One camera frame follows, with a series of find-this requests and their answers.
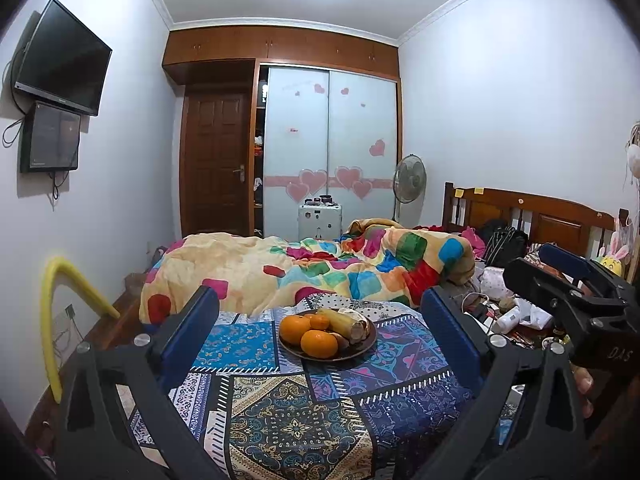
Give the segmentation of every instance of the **white suitcase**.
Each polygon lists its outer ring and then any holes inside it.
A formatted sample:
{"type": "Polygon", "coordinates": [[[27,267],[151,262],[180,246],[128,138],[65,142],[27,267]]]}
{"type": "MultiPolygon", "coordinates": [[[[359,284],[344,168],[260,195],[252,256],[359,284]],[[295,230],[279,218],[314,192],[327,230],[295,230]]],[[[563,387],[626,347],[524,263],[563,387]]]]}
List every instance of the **white suitcase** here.
{"type": "Polygon", "coordinates": [[[298,209],[298,239],[334,240],[342,234],[342,206],[307,200],[298,209]]]}

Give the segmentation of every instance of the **metal screw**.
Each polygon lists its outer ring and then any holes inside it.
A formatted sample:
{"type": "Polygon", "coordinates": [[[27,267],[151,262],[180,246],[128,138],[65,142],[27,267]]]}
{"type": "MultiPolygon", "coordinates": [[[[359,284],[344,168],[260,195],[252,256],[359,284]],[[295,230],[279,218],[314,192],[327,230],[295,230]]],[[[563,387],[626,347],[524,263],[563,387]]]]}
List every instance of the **metal screw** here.
{"type": "Polygon", "coordinates": [[[551,345],[549,345],[549,349],[557,355],[564,354],[564,346],[562,346],[559,342],[553,341],[551,345]]]}
{"type": "Polygon", "coordinates": [[[503,348],[507,346],[507,339],[500,334],[494,334],[489,338],[489,343],[496,348],[503,348]]]}
{"type": "Polygon", "coordinates": [[[91,349],[91,345],[88,341],[82,341],[78,346],[76,346],[76,352],[79,354],[86,354],[91,349]]]}
{"type": "Polygon", "coordinates": [[[133,338],[133,344],[135,346],[146,346],[151,343],[151,336],[149,334],[138,334],[133,338]]]}

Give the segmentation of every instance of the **headboard panel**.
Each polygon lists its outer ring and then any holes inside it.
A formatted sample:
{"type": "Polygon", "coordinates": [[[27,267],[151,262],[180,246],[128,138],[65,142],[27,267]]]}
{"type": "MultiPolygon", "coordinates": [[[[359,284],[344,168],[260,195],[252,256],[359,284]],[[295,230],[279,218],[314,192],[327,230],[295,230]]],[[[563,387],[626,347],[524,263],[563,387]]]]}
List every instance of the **headboard panel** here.
{"type": "MultiPolygon", "coordinates": [[[[448,232],[477,229],[495,218],[527,232],[530,243],[554,242],[580,256],[593,256],[616,228],[610,214],[561,198],[445,184],[442,225],[448,232]]],[[[626,218],[628,211],[621,209],[623,224],[626,218]]]]}

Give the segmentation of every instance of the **plate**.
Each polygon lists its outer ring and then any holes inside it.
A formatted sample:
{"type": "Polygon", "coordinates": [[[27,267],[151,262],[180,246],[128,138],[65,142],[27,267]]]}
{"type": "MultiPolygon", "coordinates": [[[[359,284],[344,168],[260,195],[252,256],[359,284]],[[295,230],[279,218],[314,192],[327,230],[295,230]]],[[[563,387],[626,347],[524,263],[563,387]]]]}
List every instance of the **plate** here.
{"type": "MultiPolygon", "coordinates": [[[[305,314],[315,314],[317,311],[318,311],[317,309],[305,310],[304,312],[299,312],[293,315],[304,316],[305,314]]],[[[355,345],[349,345],[347,349],[338,351],[337,356],[331,359],[318,359],[316,357],[311,357],[305,354],[302,351],[302,348],[300,348],[299,346],[295,346],[287,343],[286,341],[283,341],[280,338],[279,331],[278,331],[278,341],[284,348],[286,348],[293,355],[297,355],[298,357],[307,359],[308,361],[318,361],[319,363],[335,363],[337,361],[346,361],[347,359],[351,359],[361,354],[364,354],[364,352],[366,352],[373,346],[373,343],[375,343],[376,339],[378,338],[378,331],[376,330],[376,326],[371,322],[371,320],[368,317],[366,317],[366,319],[367,319],[367,322],[369,323],[369,335],[359,343],[356,343],[355,345]]]]}

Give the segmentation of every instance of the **patchwork tablecloth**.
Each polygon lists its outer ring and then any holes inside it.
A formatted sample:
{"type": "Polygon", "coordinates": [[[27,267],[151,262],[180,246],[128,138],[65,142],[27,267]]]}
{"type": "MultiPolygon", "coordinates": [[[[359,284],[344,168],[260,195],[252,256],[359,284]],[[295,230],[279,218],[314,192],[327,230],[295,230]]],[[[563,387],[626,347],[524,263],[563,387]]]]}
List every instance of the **patchwork tablecloth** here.
{"type": "MultiPolygon", "coordinates": [[[[163,463],[120,388],[145,455],[163,463]]],[[[235,480],[362,480],[410,477],[453,425],[471,393],[449,370],[414,310],[399,303],[315,294],[257,319],[220,313],[179,388],[176,410],[235,480]],[[277,343],[289,314],[350,306],[376,325],[363,356],[323,365],[277,343]]]]}

